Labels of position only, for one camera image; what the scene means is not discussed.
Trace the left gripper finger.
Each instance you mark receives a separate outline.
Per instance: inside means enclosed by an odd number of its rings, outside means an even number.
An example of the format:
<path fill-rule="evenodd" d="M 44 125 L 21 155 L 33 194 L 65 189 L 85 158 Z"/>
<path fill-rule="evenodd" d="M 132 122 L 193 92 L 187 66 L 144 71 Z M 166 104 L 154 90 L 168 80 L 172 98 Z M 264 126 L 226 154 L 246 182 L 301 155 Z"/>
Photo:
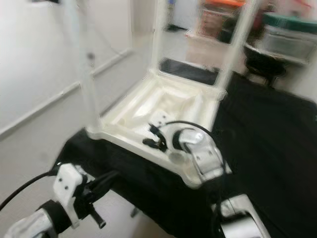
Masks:
<path fill-rule="evenodd" d="M 111 190 L 113 182 L 119 176 L 118 172 L 108 172 L 95 178 L 90 184 L 89 188 L 95 193 L 95 195 L 105 195 Z"/>

